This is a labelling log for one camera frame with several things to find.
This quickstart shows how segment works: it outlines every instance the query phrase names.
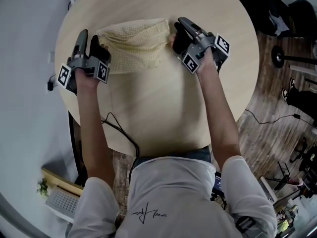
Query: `table top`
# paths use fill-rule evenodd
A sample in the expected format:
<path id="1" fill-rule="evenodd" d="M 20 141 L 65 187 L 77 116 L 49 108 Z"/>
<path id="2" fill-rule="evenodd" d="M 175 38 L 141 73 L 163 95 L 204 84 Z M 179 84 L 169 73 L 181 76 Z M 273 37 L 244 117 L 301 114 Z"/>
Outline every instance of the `table top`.
<path id="1" fill-rule="evenodd" d="M 58 34 L 55 71 L 71 55 L 78 34 L 92 37 L 104 27 L 137 19 L 167 18 L 171 31 L 184 16 L 207 32 L 219 33 L 230 43 L 230 57 L 220 80 L 237 120 L 253 94 L 259 72 L 259 47 L 252 22 L 239 0 L 78 0 L 66 15 Z M 105 118 L 113 112 L 142 156 L 163 155 L 210 144 L 203 96 L 198 79 L 184 68 L 170 47 L 162 50 L 158 68 L 140 73 L 110 75 L 98 85 L 98 101 Z M 76 96 L 60 94 L 79 123 Z M 134 155 L 133 145 L 120 132 L 104 124 L 108 146 Z"/>

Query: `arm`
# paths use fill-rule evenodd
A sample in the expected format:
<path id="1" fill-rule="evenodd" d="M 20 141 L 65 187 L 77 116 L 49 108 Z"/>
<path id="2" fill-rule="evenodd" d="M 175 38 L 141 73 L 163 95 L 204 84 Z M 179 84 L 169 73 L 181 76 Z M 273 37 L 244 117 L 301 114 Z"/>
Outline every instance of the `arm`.
<path id="1" fill-rule="evenodd" d="M 269 237 L 275 237 L 275 211 L 241 157 L 238 128 L 225 98 L 211 49 L 205 52 L 203 67 L 197 71 L 197 76 L 205 100 L 212 151 L 222 170 L 221 188 L 230 213 L 237 218 L 254 218 Z"/>
<path id="2" fill-rule="evenodd" d="M 227 159 L 241 155 L 239 132 L 224 95 L 210 48 L 206 50 L 202 67 L 196 73 L 205 100 L 212 152 L 222 169 Z"/>
<path id="3" fill-rule="evenodd" d="M 101 124 L 97 99 L 98 80 L 88 78 L 81 69 L 75 70 L 80 115 L 83 160 L 88 177 L 104 180 L 111 188 L 114 181 L 111 151 Z"/>
<path id="4" fill-rule="evenodd" d="M 97 100 L 97 80 L 75 70 L 81 123 L 83 160 L 88 172 L 69 238 L 109 237 L 116 231 L 114 222 L 119 206 L 112 192 L 114 170 L 111 151 L 101 124 Z"/>

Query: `electronic device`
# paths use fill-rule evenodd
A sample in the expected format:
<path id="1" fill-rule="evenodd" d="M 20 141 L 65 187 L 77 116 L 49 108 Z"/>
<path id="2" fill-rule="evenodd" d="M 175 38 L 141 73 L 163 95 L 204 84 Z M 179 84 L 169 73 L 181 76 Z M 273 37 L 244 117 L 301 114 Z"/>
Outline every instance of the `electronic device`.
<path id="1" fill-rule="evenodd" d="M 74 222 L 75 210 L 79 196 L 71 194 L 62 188 L 55 186 L 45 204 L 59 217 Z"/>
<path id="2" fill-rule="evenodd" d="M 83 69 L 85 73 L 97 80 L 107 83 L 110 72 L 111 55 L 108 50 L 99 45 L 98 36 L 93 36 L 90 42 L 89 56 L 86 55 L 88 30 L 80 32 L 73 53 L 68 58 L 67 64 L 61 65 L 57 83 L 64 89 L 77 94 L 75 80 L 76 69 Z"/>
<path id="3" fill-rule="evenodd" d="M 206 32 L 185 17 L 178 18 L 174 24 L 177 34 L 173 51 L 183 65 L 194 74 L 202 65 L 205 50 L 211 47 L 213 60 L 218 72 L 230 55 L 230 44 L 219 34 Z"/>
<path id="4" fill-rule="evenodd" d="M 218 196 L 221 196 L 224 198 L 224 194 L 221 190 L 221 173 L 216 172 L 214 174 L 215 180 L 214 180 L 214 185 L 212 188 L 212 192 Z"/>

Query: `yellow cloth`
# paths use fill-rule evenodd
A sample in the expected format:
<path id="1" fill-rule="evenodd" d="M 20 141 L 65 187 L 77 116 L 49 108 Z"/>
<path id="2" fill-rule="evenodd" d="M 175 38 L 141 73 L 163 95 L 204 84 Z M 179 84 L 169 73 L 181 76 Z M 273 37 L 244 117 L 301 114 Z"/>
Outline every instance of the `yellow cloth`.
<path id="1" fill-rule="evenodd" d="M 97 31 L 100 45 L 108 46 L 111 54 L 110 74 L 157 67 L 169 33 L 164 18 L 125 22 Z"/>

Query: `black cable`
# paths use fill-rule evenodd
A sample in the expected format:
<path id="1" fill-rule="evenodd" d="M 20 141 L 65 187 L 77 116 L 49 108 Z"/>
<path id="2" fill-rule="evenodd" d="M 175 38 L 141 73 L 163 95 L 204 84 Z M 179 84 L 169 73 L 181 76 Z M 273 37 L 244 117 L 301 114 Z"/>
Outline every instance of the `black cable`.
<path id="1" fill-rule="evenodd" d="M 127 208 L 125 205 L 118 203 L 119 205 L 122 205 L 123 207 Z"/>
<path id="2" fill-rule="evenodd" d="M 267 124 L 267 123 L 273 124 L 273 123 L 277 122 L 278 120 L 280 120 L 281 118 L 294 117 L 294 118 L 296 118 L 296 119 L 300 119 L 300 120 L 304 121 L 305 123 L 309 124 L 311 127 L 314 127 L 315 129 L 317 129 L 314 125 L 312 125 L 312 124 L 310 124 L 309 122 L 307 122 L 307 121 L 301 119 L 301 116 L 300 116 L 299 114 L 293 114 L 293 115 L 283 116 L 283 117 L 280 117 L 279 119 L 277 119 L 277 120 L 275 120 L 275 121 L 259 122 L 259 120 L 256 118 L 256 116 L 255 116 L 250 110 L 245 109 L 245 111 L 250 112 L 250 113 L 253 115 L 254 119 L 258 122 L 258 124 Z"/>
<path id="3" fill-rule="evenodd" d="M 115 119 L 115 121 L 117 122 L 117 124 L 119 125 L 119 127 L 107 121 L 110 114 L 113 116 L 113 118 Z M 130 170 L 130 173 L 129 173 L 129 183 L 131 183 L 132 170 L 133 170 L 133 167 L 134 167 L 134 165 L 135 165 L 137 159 L 138 159 L 139 156 L 140 156 L 139 146 L 125 133 L 125 131 L 123 130 L 123 128 L 121 127 L 121 125 L 119 124 L 118 120 L 115 118 L 115 116 L 114 116 L 114 114 L 113 114 L 112 112 L 109 112 L 108 115 L 107 115 L 107 117 L 106 117 L 106 119 L 105 119 L 105 120 L 102 120 L 102 124 L 103 124 L 103 123 L 106 123 L 106 124 L 108 124 L 109 126 L 111 126 L 111 127 L 115 128 L 116 130 L 120 131 L 120 132 L 134 145 L 134 147 L 135 147 L 135 151 L 136 151 L 135 160 L 134 160 L 134 162 L 133 162 L 133 164 L 132 164 L 132 167 L 131 167 L 131 170 Z"/>
<path id="4" fill-rule="evenodd" d="M 314 127 L 315 129 L 317 129 L 315 126 L 313 126 L 313 125 L 312 125 L 312 124 L 310 124 L 309 122 L 307 122 L 307 121 L 305 121 L 305 120 L 303 120 L 303 119 L 301 119 L 301 118 L 298 118 L 298 119 L 300 119 L 300 120 L 304 121 L 305 123 L 309 124 L 310 126 Z"/>
<path id="5" fill-rule="evenodd" d="M 267 124 L 267 123 L 270 123 L 270 124 L 273 124 L 275 122 L 277 122 L 278 120 L 280 120 L 281 118 L 284 118 L 284 117 L 292 117 L 293 115 L 288 115 L 288 116 L 283 116 L 283 117 L 280 117 L 279 119 L 275 120 L 275 121 L 266 121 L 266 122 L 259 122 L 258 119 L 256 118 L 256 116 L 250 111 L 250 110 L 247 110 L 246 111 L 250 112 L 254 119 L 258 122 L 258 124 Z"/>
<path id="6" fill-rule="evenodd" d="M 55 73 L 54 73 L 54 75 L 53 75 L 52 77 L 54 77 L 54 76 L 55 76 Z M 51 81 L 51 78 L 52 78 L 52 77 L 50 77 L 49 82 Z"/>

